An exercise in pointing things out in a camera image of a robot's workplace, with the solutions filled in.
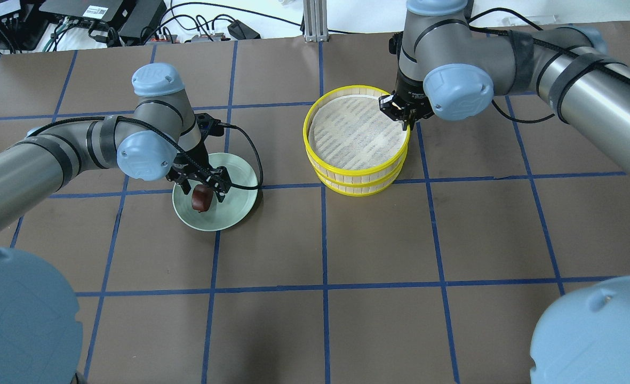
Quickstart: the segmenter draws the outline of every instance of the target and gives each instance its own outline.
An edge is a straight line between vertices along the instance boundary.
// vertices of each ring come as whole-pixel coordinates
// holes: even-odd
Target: basket
[[[377,100],[382,95],[388,95],[388,92],[366,85],[341,87],[323,95],[310,107],[305,117],[303,141],[308,160],[317,177],[339,194],[378,194],[390,187],[402,170],[407,158],[410,129],[403,131],[402,122],[393,122],[379,111]],[[365,119],[368,121],[359,124],[359,128],[351,126],[351,123]],[[344,127],[340,135],[337,122]],[[318,131],[318,124],[324,128]],[[318,140],[324,141],[324,144],[318,143]]]

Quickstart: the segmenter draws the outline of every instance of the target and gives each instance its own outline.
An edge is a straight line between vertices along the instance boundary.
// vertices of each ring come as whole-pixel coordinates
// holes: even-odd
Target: brown object
[[[191,207],[194,211],[205,212],[213,201],[213,190],[203,184],[194,187],[191,193]]]

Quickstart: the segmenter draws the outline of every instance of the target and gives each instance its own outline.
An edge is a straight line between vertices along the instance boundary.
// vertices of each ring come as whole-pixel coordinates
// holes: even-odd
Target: tiled surface
[[[630,23],[600,28],[630,63]],[[560,292],[630,273],[630,179],[558,122],[512,124],[492,108],[423,121],[396,185],[324,189],[302,120],[334,87],[392,90],[388,37],[80,51],[72,71],[71,52],[0,58],[0,100],[22,100],[0,107],[0,150],[52,117],[127,114],[130,77],[154,59],[263,159],[256,206],[220,233],[181,223],[168,182],[117,170],[81,175],[16,237],[16,221],[0,233],[78,292],[90,382],[527,382],[530,334]],[[509,100],[517,117],[547,114],[535,95]],[[238,132],[227,143],[256,165]]]

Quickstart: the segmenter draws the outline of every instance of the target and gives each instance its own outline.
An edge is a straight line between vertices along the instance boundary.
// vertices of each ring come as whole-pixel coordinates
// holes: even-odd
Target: light blue plastic cover
[[[535,327],[532,384],[630,382],[630,277],[576,290]]]
[[[436,115],[451,121],[480,114],[495,94],[488,73],[463,63],[446,64],[429,72],[424,78],[424,92]]]
[[[592,47],[596,50],[600,51],[603,54],[608,54],[609,48],[607,42],[602,37],[602,32],[597,28],[593,27],[576,27],[575,25],[569,25],[564,28],[575,29],[576,31],[581,32],[581,34],[585,35],[587,39],[592,43]]]
[[[178,70],[168,63],[152,63],[132,75],[132,87],[140,97],[159,97],[185,89]]]
[[[417,15],[447,15],[466,7],[468,0],[407,0],[407,10]]]
[[[56,268],[0,248],[0,384],[68,384],[83,343],[77,312],[75,293]]]
[[[118,167],[129,177],[146,181],[164,177],[178,151],[152,131],[130,134],[118,146]]]

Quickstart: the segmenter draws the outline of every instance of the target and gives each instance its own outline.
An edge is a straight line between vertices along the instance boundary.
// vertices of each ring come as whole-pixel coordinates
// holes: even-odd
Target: light green plate
[[[230,153],[211,153],[210,164],[213,167],[224,165],[227,167],[232,183],[238,185],[256,185],[256,173],[249,163],[239,156]],[[189,180],[194,190],[200,182]],[[191,192],[185,195],[179,185],[173,187],[173,208],[181,221],[199,231],[220,231],[237,224],[243,219],[256,203],[257,190],[243,190],[231,188],[225,196],[225,201],[218,203],[217,196],[213,196],[210,209],[206,212],[194,211],[191,207]]]

